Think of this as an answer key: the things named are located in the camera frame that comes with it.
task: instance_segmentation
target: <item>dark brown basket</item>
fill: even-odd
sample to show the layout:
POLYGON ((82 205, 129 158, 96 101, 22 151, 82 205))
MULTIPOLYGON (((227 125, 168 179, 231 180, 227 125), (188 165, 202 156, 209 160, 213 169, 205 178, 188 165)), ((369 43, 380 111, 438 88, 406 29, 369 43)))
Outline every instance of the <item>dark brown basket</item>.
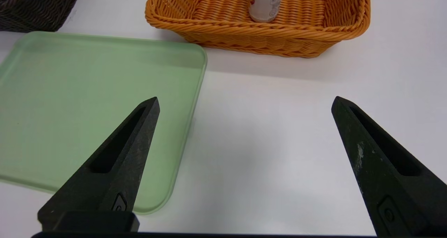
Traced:
POLYGON ((0 0, 0 31, 57 31, 76 0, 0 0))

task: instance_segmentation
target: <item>woven texture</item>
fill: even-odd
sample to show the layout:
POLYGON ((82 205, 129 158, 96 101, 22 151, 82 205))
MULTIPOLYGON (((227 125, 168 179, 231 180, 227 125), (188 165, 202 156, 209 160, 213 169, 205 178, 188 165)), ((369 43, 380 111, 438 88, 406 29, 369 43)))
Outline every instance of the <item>woven texture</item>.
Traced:
POLYGON ((317 57, 364 33, 370 0, 281 0, 270 23, 251 20, 249 0, 148 0, 150 25, 191 43, 284 57, 317 57))
POLYGON ((0 0, 0 31, 57 31, 76 0, 0 0))

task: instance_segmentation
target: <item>table surface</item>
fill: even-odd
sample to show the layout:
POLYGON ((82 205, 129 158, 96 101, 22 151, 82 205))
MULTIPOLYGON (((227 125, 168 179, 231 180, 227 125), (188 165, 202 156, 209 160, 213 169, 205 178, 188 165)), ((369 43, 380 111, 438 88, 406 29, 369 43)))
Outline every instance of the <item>table surface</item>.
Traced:
MULTIPOLYGON (((78 0, 59 30, 183 41, 146 0, 78 0)), ((318 58, 206 49, 174 193, 140 231, 374 235, 330 112, 339 95, 447 181, 445 0, 372 0, 369 30, 318 58)), ((23 34, 0 32, 0 61, 23 34)), ((0 183, 0 237, 40 231, 51 195, 0 183)))

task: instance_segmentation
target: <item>plastic tray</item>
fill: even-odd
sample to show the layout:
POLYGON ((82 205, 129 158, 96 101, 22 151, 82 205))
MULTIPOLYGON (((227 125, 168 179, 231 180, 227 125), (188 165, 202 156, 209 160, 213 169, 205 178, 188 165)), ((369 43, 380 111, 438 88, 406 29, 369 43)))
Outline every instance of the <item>plastic tray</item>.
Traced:
POLYGON ((57 191, 140 102, 161 113, 134 211, 161 208, 206 67, 195 44, 32 32, 0 66, 0 179, 57 191))

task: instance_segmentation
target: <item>can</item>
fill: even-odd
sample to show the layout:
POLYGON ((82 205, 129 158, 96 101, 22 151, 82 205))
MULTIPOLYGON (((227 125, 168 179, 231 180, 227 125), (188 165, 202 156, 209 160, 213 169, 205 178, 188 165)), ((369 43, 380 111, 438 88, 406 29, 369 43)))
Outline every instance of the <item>can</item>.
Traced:
POLYGON ((249 0, 250 17, 255 22, 271 22, 279 12, 281 0, 249 0))

